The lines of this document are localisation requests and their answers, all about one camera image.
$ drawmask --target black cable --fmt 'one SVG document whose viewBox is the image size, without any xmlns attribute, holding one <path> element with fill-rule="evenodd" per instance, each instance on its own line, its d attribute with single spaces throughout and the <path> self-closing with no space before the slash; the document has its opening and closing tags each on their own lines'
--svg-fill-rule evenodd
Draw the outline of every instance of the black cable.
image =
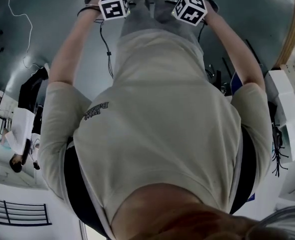
<svg viewBox="0 0 295 240">
<path fill-rule="evenodd" d="M 206 69 L 205 71 L 206 71 L 206 73 L 208 74 L 208 76 L 209 76 L 210 78 L 213 78 L 214 75 L 213 75 L 209 70 Z"/>
<path fill-rule="evenodd" d="M 103 40 L 103 42 L 104 42 L 104 44 L 106 46 L 106 49 L 107 49 L 107 53 L 106 53 L 107 56 L 108 56 L 108 59 L 107 59 L 107 68 L 108 68 L 108 72 L 109 72 L 110 76 L 113 79 L 114 75 L 113 75 L 112 61 L 111 61 L 111 55 L 112 55 L 112 53 L 110 52 L 109 46 L 108 46 L 106 40 L 104 39 L 104 37 L 102 35 L 102 26 L 104 24 L 104 19 L 97 19 L 94 22 L 100 24 L 99 34 L 101 35 L 101 38 L 102 38 L 102 40 Z"/>
<path fill-rule="evenodd" d="M 101 12 L 99 6 L 86 6 L 86 7 L 82 8 L 81 10 L 79 10 L 79 12 L 77 13 L 77 17 L 79 17 L 79 14 L 85 10 L 94 10 L 97 12 Z"/>
<path fill-rule="evenodd" d="M 197 41 L 200 43 L 200 38 L 201 38 L 201 34 L 202 34 L 202 31 L 204 29 L 204 27 L 206 26 L 206 23 L 205 21 L 203 22 L 203 26 L 201 27 L 201 30 L 199 31 L 199 34 L 198 34 L 198 38 L 197 38 Z"/>
<path fill-rule="evenodd" d="M 210 68 L 211 71 L 212 71 L 212 72 L 211 72 L 211 71 L 209 70 L 209 72 L 212 74 L 212 76 L 215 76 L 216 73 L 215 73 L 215 71 L 214 71 L 213 65 L 210 64 L 210 65 L 209 65 L 209 68 Z"/>
<path fill-rule="evenodd" d="M 289 158 L 287 155 L 283 155 L 280 152 L 280 149 L 284 149 L 283 140 L 282 140 L 282 132 L 278 129 L 275 123 L 272 123 L 272 135 L 273 135 L 273 142 L 274 142 L 274 155 L 272 157 L 272 161 L 276 160 L 276 168 L 272 172 L 275 172 L 275 176 L 280 177 L 280 168 L 288 170 L 288 168 L 284 168 L 281 165 L 281 157 Z"/>
</svg>

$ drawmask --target gray floor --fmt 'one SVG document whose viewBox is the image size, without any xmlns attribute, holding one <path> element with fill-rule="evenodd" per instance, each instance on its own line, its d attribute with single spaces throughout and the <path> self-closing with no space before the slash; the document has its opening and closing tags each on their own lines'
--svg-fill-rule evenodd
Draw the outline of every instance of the gray floor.
<svg viewBox="0 0 295 240">
<path fill-rule="evenodd" d="M 295 0 L 216 0 L 220 14 L 235 29 L 242 39 L 248 39 L 262 61 L 265 70 L 276 62 L 288 33 Z M 33 23 L 31 46 L 26 64 L 39 65 L 53 60 L 57 50 L 74 24 L 83 0 L 11 0 L 15 14 L 26 13 Z M 120 35 L 123 20 L 107 22 L 103 34 L 111 51 Z M 18 99 L 20 86 L 35 72 L 36 67 L 26 69 L 22 63 L 26 55 L 30 24 L 25 17 L 13 17 L 8 0 L 0 0 L 0 89 Z M 224 81 L 229 75 L 222 62 L 228 58 L 222 45 L 205 27 L 201 36 L 205 65 L 213 64 L 222 71 Z M 76 86 L 89 98 L 94 98 L 110 86 L 112 80 L 107 69 L 106 48 L 95 26 L 85 47 Z"/>
</svg>

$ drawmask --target black railing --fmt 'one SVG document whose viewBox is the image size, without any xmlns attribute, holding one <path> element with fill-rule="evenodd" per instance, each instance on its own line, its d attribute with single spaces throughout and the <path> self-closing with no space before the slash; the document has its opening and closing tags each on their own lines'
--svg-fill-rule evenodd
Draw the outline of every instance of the black railing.
<svg viewBox="0 0 295 240">
<path fill-rule="evenodd" d="M 22 204 L 0 200 L 0 224 L 16 227 L 52 225 L 46 204 Z"/>
</svg>

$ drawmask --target person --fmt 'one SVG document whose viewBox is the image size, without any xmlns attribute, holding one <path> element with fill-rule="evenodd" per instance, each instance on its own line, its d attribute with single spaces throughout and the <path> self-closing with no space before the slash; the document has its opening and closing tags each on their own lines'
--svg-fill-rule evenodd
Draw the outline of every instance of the person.
<svg viewBox="0 0 295 240">
<path fill-rule="evenodd" d="M 31 147 L 34 168 L 39 169 L 35 156 L 37 156 L 40 145 L 43 108 L 38 107 L 36 116 L 34 111 L 41 84 L 48 79 L 48 75 L 48 71 L 42 67 L 21 86 L 18 107 L 13 112 L 11 131 L 4 129 L 2 133 L 0 144 L 15 152 L 9 165 L 16 173 L 22 171 Z"/>
<path fill-rule="evenodd" d="M 38 152 L 40 148 L 40 139 L 41 139 L 42 113 L 43 113 L 43 107 L 39 106 L 36 111 L 31 138 L 26 140 L 26 143 L 25 143 L 26 149 L 24 149 L 23 155 L 14 154 L 9 162 L 12 170 L 16 173 L 20 173 L 22 171 L 23 165 L 26 163 L 26 158 L 28 157 L 28 155 L 33 161 L 34 169 L 40 170 L 40 166 L 38 163 Z M 9 132 L 8 129 L 6 128 L 3 129 L 2 137 L 0 139 L 0 144 L 6 149 L 11 149 L 6 139 L 6 135 L 8 132 Z"/>
<path fill-rule="evenodd" d="M 143 2 L 131 10 L 113 85 L 93 102 L 73 84 L 97 9 L 80 13 L 52 62 L 38 162 L 56 197 L 88 225 L 98 217 L 97 231 L 109 239 L 236 240 L 258 223 L 229 213 L 243 129 L 256 163 L 250 192 L 270 166 L 265 82 L 248 47 L 206 6 L 205 21 L 243 84 L 231 103 L 209 83 L 188 25 L 161 0 L 155 18 Z"/>
</svg>

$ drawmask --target black cable bundle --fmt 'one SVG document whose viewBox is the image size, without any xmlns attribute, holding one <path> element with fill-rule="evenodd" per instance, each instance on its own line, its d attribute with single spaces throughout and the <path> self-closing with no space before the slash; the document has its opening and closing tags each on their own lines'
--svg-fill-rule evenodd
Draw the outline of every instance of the black cable bundle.
<svg viewBox="0 0 295 240">
<path fill-rule="evenodd" d="M 280 167 L 282 169 L 288 170 L 288 168 L 284 168 L 281 165 L 281 157 L 289 158 L 287 155 L 284 155 L 280 152 L 283 147 L 283 140 L 282 140 L 282 132 L 278 129 L 275 123 L 272 123 L 272 133 L 273 133 L 273 142 L 274 142 L 274 155 L 272 157 L 272 161 L 276 160 L 276 168 L 272 172 L 275 172 L 275 176 L 280 177 Z"/>
<path fill-rule="evenodd" d="M 209 65 L 209 69 L 205 69 L 205 72 L 208 74 L 208 76 L 212 79 L 216 74 L 215 74 L 215 71 L 214 71 L 214 69 L 213 69 L 213 65 L 212 64 L 210 64 Z"/>
<path fill-rule="evenodd" d="M 280 150 L 284 149 L 283 147 L 283 139 L 282 139 L 282 132 L 278 129 L 275 122 L 275 115 L 277 112 L 277 106 L 274 105 L 272 102 L 268 102 L 268 110 L 269 110 L 269 115 L 271 118 L 272 122 L 272 135 L 273 135 L 273 142 L 274 142 L 274 155 L 272 157 L 272 161 L 276 161 L 276 168 L 272 172 L 273 174 L 275 173 L 275 176 L 280 177 L 280 167 L 282 169 L 288 170 L 288 168 L 284 168 L 281 165 L 281 157 L 289 158 L 287 155 L 283 155 Z"/>
<path fill-rule="evenodd" d="M 111 61 L 111 55 L 112 55 L 112 53 L 111 53 L 111 51 L 109 49 L 109 46 L 108 46 L 108 44 L 107 44 L 107 42 L 104 39 L 103 34 L 102 34 L 102 26 L 104 24 L 104 19 L 97 19 L 94 22 L 100 24 L 99 34 L 101 35 L 101 38 L 102 38 L 102 40 L 103 40 L 103 42 L 104 42 L 104 44 L 106 46 L 106 49 L 107 49 L 107 53 L 106 53 L 107 54 L 107 57 L 108 57 L 108 59 L 107 59 L 107 68 L 108 68 L 108 72 L 109 72 L 110 76 L 113 79 L 114 75 L 113 75 L 112 61 Z"/>
</svg>

